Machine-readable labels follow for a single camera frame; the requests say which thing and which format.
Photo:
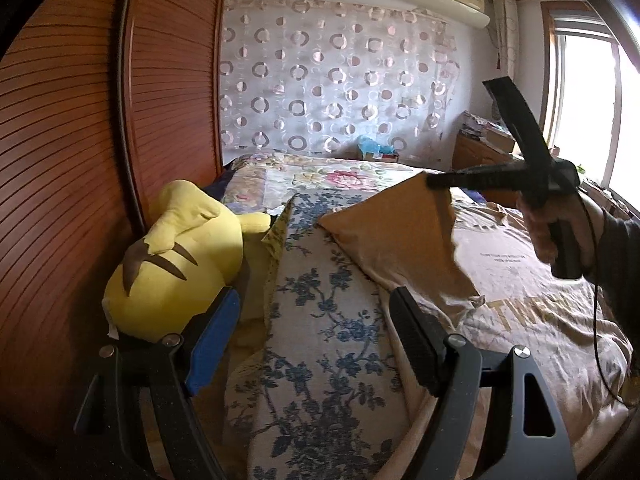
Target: wooden wardrobe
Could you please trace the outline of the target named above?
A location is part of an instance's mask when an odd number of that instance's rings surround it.
[[[0,60],[0,419],[54,446],[148,204],[220,174],[222,0],[44,0]]]

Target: black handheld controller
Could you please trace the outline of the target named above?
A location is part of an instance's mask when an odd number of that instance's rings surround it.
[[[524,163],[476,166],[451,173],[430,174],[427,186],[432,189],[454,186],[475,190],[511,189],[520,191],[532,208],[542,207],[554,194],[575,194],[580,178],[574,164],[550,155],[538,123],[511,78],[499,77],[483,84],[494,98],[505,126],[518,143]],[[551,265],[552,274],[567,280],[580,278],[580,247],[571,224],[557,221],[549,224],[549,231],[558,247],[558,257]]]

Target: hand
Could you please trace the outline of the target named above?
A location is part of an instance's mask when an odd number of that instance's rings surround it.
[[[532,209],[524,201],[518,198],[518,209],[522,211],[524,223],[531,236],[533,248],[538,259],[545,264],[552,264],[558,257],[558,248],[551,239],[548,225],[557,220],[567,220],[574,231],[575,240],[580,246],[580,262],[585,269],[593,265],[595,248],[591,238],[591,230],[584,209],[580,205],[584,203],[593,223],[593,229],[597,242],[600,241],[604,231],[604,213],[600,206],[586,195],[573,194],[570,196],[551,196],[539,209]]]

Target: floral bedspread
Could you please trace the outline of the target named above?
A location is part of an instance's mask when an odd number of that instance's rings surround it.
[[[290,153],[239,157],[222,202],[236,214],[279,214],[291,197],[307,189],[382,191],[422,171],[392,162],[317,158]]]
[[[297,194],[267,235],[279,265],[266,348],[225,396],[229,423],[250,438],[251,479],[370,479],[406,433],[377,286],[316,226],[371,194]]]

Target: curtain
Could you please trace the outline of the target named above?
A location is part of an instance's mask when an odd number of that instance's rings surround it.
[[[447,24],[324,0],[226,0],[225,161],[243,153],[354,156],[356,139],[430,160],[460,66]]]
[[[494,0],[494,11],[500,71],[514,79],[520,50],[518,6],[515,0]]]

